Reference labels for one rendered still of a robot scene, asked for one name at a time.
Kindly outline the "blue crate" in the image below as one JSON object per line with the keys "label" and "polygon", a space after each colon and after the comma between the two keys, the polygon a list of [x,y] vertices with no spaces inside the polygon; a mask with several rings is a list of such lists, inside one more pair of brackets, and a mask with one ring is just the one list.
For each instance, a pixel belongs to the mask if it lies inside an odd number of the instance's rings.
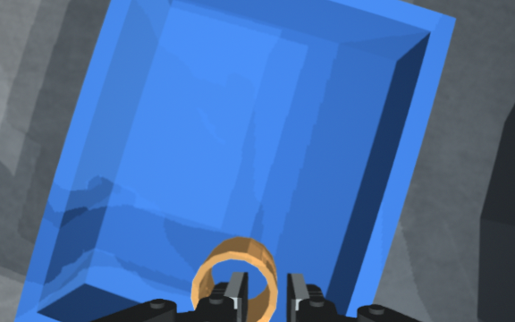
{"label": "blue crate", "polygon": [[111,0],[14,322],[194,310],[209,253],[263,243],[370,305],[456,18],[400,0]]}

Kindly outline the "bronze bushing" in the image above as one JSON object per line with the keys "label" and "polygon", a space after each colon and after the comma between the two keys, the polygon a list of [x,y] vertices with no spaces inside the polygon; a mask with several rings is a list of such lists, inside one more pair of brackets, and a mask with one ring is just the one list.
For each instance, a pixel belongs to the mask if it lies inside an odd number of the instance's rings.
{"label": "bronze bushing", "polygon": [[227,259],[245,260],[257,267],[265,276],[265,290],[255,298],[248,299],[247,322],[268,322],[276,309],[276,266],[273,255],[266,246],[249,237],[236,236],[224,240],[211,251],[192,281],[191,300],[194,309],[198,301],[209,296],[215,286],[212,276],[213,265]]}

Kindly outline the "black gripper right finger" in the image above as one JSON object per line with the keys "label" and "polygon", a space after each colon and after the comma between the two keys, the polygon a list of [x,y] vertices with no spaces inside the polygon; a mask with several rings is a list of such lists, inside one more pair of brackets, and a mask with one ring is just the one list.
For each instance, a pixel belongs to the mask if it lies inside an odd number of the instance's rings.
{"label": "black gripper right finger", "polygon": [[306,284],[303,274],[287,273],[286,322],[421,322],[377,304],[358,307],[356,318],[337,314],[320,287]]}

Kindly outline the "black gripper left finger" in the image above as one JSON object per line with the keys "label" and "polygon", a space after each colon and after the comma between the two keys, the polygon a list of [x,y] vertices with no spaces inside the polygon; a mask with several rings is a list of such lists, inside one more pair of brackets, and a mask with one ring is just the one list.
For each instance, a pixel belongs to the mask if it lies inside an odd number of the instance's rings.
{"label": "black gripper left finger", "polygon": [[249,273],[232,272],[230,282],[216,284],[195,310],[177,313],[174,301],[154,299],[90,322],[247,322],[248,294]]}

